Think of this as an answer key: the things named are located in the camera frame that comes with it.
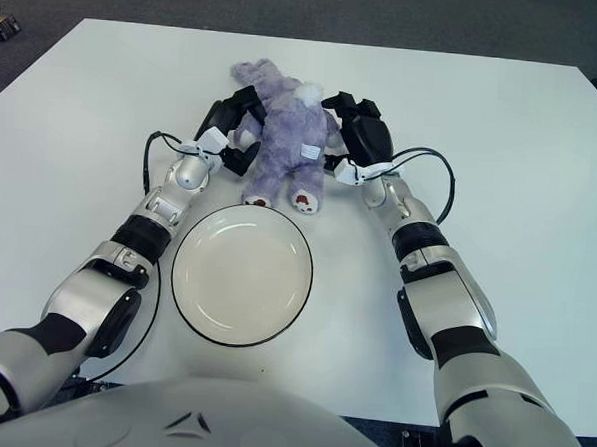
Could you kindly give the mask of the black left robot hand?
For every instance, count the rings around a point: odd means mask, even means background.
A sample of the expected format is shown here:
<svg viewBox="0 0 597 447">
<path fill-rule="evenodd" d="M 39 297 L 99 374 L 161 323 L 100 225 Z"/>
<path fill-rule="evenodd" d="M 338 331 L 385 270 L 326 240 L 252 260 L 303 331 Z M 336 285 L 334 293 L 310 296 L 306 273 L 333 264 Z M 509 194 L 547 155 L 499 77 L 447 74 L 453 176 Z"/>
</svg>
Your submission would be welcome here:
<svg viewBox="0 0 597 447">
<path fill-rule="evenodd" d="M 254 86 L 236 90 L 230 98 L 216 101 L 197 131 L 198 155 L 204 159 L 215 159 L 215 166 L 222 164 L 231 172 L 244 176 L 261 143 L 255 141 L 243 151 L 229 147 L 227 135 L 240 126 L 246 114 L 250 114 L 260 126 L 264 125 L 266 112 Z"/>
</svg>

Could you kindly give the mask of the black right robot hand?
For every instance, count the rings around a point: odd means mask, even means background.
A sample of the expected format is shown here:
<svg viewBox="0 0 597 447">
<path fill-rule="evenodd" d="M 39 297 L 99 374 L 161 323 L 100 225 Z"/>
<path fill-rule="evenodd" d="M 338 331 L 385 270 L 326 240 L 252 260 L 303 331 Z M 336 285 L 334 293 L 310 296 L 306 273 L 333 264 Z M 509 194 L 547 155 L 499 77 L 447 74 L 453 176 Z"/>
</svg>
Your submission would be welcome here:
<svg viewBox="0 0 597 447">
<path fill-rule="evenodd" d="M 380 111 L 372 100 L 356 102 L 346 92 L 339 92 L 323 101 L 324 109 L 333 110 L 341 120 L 339 129 L 347 153 L 325 156 L 325 170 L 333 171 L 342 159 L 351 159 L 359 167 L 390 162 L 393 143 L 388 126 L 380 119 Z"/>
</svg>

